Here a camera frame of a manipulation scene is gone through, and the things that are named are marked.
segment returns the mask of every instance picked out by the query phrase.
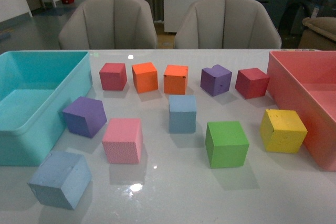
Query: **green cube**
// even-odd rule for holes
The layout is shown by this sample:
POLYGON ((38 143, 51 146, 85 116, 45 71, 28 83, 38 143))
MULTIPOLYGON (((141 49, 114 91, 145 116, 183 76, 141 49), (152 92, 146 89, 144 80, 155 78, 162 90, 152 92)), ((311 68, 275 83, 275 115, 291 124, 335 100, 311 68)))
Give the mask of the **green cube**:
POLYGON ((211 168, 243 166, 249 147, 241 124, 232 122, 208 122, 205 147, 211 168))

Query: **cushion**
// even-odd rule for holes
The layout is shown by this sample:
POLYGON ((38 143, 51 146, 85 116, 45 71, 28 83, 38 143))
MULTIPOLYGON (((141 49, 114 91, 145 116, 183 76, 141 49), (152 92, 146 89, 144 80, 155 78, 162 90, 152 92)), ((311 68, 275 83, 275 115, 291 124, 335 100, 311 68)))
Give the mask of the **cushion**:
POLYGON ((318 17, 304 18, 302 23, 309 29, 321 34, 333 41, 336 41, 336 18, 334 17, 318 17))

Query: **pink plastic bin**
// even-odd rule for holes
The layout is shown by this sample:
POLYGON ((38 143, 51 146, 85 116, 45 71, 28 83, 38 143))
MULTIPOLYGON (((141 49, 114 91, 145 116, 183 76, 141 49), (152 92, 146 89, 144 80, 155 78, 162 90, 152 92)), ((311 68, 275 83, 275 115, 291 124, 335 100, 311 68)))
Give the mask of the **pink plastic bin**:
POLYGON ((271 51, 267 74, 277 106, 306 126, 303 143, 316 163, 336 171, 336 51, 271 51))

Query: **light blue cube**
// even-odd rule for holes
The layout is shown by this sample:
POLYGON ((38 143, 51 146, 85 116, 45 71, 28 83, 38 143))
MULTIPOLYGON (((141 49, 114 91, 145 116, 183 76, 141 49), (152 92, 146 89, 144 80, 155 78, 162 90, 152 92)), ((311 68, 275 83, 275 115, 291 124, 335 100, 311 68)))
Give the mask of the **light blue cube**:
POLYGON ((91 177, 83 155, 51 151, 28 185, 42 205, 74 210, 91 177))
POLYGON ((196 111, 194 95, 170 95, 169 133, 196 132, 196 111))

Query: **blue cube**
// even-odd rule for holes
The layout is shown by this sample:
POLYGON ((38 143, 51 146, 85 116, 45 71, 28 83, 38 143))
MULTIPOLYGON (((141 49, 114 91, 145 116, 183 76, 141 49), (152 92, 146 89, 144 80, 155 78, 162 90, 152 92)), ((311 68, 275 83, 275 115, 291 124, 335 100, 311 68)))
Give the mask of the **blue cube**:
POLYGON ((74 210, 91 177, 83 155, 51 151, 28 185, 42 205, 74 210))
POLYGON ((169 133, 194 133, 196 110, 194 95, 170 95, 169 133))
POLYGON ((212 68, 203 68, 201 88, 214 97, 229 91, 231 77, 232 72, 221 65, 214 65, 212 68))

